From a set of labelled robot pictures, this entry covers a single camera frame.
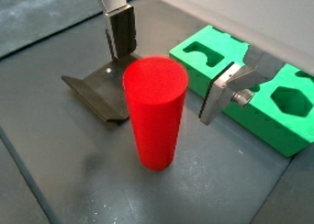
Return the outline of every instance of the silver metal bracket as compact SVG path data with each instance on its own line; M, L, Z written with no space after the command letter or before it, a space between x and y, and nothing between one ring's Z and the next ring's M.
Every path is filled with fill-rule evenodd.
M270 81L285 62L258 48L249 46L245 64L242 67L231 63L210 83L199 115L206 125L230 102L242 107L246 106L254 96L249 88Z

